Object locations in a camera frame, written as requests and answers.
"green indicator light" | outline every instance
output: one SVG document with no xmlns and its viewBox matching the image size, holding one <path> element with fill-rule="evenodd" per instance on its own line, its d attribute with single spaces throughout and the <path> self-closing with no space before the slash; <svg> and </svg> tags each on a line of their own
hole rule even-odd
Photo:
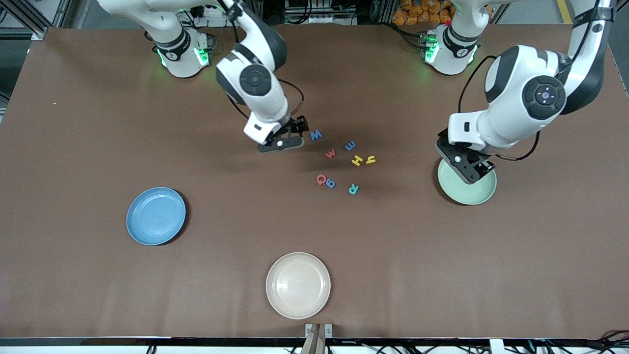
<svg viewBox="0 0 629 354">
<path fill-rule="evenodd" d="M 197 48 L 195 48 L 194 53 L 196 54 L 197 59 L 199 59 L 199 64 L 201 64 L 202 66 L 208 65 L 209 60 L 208 56 L 205 54 L 205 50 L 198 50 Z"/>
<path fill-rule="evenodd" d="M 426 51 L 426 61 L 432 64 L 435 61 L 435 57 L 437 56 L 438 52 L 439 43 L 435 43 L 432 47 L 430 47 L 430 49 Z"/>
<path fill-rule="evenodd" d="M 467 61 L 468 64 L 474 61 L 474 53 L 476 53 L 476 48 L 478 48 L 478 45 L 475 45 L 474 49 L 472 49 L 472 53 L 470 54 L 470 59 Z"/>
<path fill-rule="evenodd" d="M 166 62 L 164 61 L 164 57 L 162 57 L 162 53 L 159 52 L 159 49 L 157 50 L 157 54 L 159 54 L 159 59 L 162 59 L 162 65 L 166 67 Z"/>
</svg>

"orange bag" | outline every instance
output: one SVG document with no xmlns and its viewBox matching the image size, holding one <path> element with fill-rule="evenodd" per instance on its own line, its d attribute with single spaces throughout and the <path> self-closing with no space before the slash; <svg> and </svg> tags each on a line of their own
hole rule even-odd
<svg viewBox="0 0 629 354">
<path fill-rule="evenodd" d="M 447 21 L 452 21 L 450 12 L 448 10 L 439 11 L 439 23 L 446 23 Z"/>
<path fill-rule="evenodd" d="M 413 5 L 413 0 L 399 0 L 399 7 L 406 11 Z"/>
<path fill-rule="evenodd" d="M 417 22 L 428 22 L 428 12 L 422 12 L 420 17 L 417 18 Z"/>
<path fill-rule="evenodd" d="M 398 26 L 401 26 L 406 22 L 406 12 L 401 10 L 396 10 L 393 13 L 393 19 L 391 22 L 395 23 Z"/>
<path fill-rule="evenodd" d="M 423 11 L 421 10 L 421 6 L 413 5 L 408 10 L 408 16 L 419 17 Z"/>
</svg>

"yellow floor stripe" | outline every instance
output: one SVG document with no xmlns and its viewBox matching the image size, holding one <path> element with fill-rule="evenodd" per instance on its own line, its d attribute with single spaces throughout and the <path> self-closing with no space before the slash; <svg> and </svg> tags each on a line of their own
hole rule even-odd
<svg viewBox="0 0 629 354">
<path fill-rule="evenodd" d="M 568 12 L 568 6 L 565 5 L 565 0 L 557 0 L 557 5 L 559 6 L 561 19 L 564 23 L 572 23 L 572 18 L 570 18 L 570 13 Z"/>
</svg>

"green plate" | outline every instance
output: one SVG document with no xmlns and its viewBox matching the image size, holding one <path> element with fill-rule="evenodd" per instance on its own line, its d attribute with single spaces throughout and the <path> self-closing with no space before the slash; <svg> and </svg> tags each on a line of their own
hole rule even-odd
<svg viewBox="0 0 629 354">
<path fill-rule="evenodd" d="M 437 171 L 441 188 L 456 202 L 467 205 L 477 205 L 488 201 L 496 191 L 496 170 L 491 170 L 485 177 L 473 185 L 463 182 L 461 177 L 448 165 L 445 160 L 439 163 Z"/>
</svg>

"blue plate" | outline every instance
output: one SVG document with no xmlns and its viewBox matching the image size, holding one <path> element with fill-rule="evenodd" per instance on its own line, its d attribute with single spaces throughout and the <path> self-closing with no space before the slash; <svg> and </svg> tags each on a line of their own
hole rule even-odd
<svg viewBox="0 0 629 354">
<path fill-rule="evenodd" d="M 176 191 L 151 188 L 140 194 L 126 214 L 126 229 L 134 240 L 147 246 L 170 241 L 186 219 L 186 204 Z"/>
</svg>

